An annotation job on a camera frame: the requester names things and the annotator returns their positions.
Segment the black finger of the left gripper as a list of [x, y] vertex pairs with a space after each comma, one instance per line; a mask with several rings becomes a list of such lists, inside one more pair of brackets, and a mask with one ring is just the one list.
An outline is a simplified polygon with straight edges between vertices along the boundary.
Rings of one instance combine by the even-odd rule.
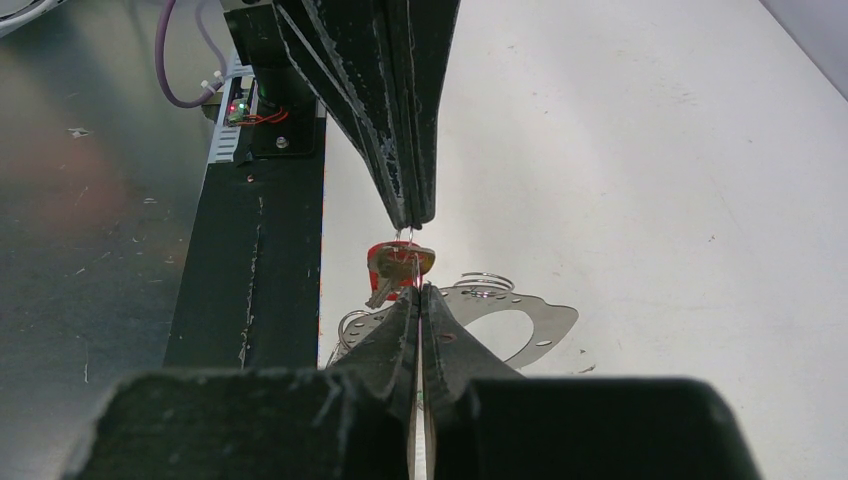
[[383, 196], [394, 226], [435, 217], [439, 108], [458, 1], [376, 1], [375, 36], [389, 114]]
[[393, 227], [414, 225], [408, 127], [382, 1], [276, 1], [286, 52], [363, 157]]

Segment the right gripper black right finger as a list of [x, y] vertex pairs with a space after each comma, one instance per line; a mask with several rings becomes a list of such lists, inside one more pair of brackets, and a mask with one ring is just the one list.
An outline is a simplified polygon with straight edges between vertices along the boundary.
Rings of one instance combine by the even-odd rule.
[[421, 292], [432, 479], [756, 479], [735, 417], [686, 378], [527, 378]]

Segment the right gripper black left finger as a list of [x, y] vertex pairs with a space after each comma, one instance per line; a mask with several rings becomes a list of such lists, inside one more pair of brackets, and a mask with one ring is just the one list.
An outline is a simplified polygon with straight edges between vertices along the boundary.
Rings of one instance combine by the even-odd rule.
[[420, 292], [326, 369], [163, 369], [118, 384], [66, 479], [406, 479]]

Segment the key with red tag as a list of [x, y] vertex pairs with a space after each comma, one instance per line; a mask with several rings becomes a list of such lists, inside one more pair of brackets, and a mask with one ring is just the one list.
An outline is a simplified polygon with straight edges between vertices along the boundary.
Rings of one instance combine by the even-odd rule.
[[389, 241], [367, 252], [371, 295], [365, 305], [371, 309], [397, 299], [400, 292], [415, 285], [434, 266], [436, 253], [409, 241]]

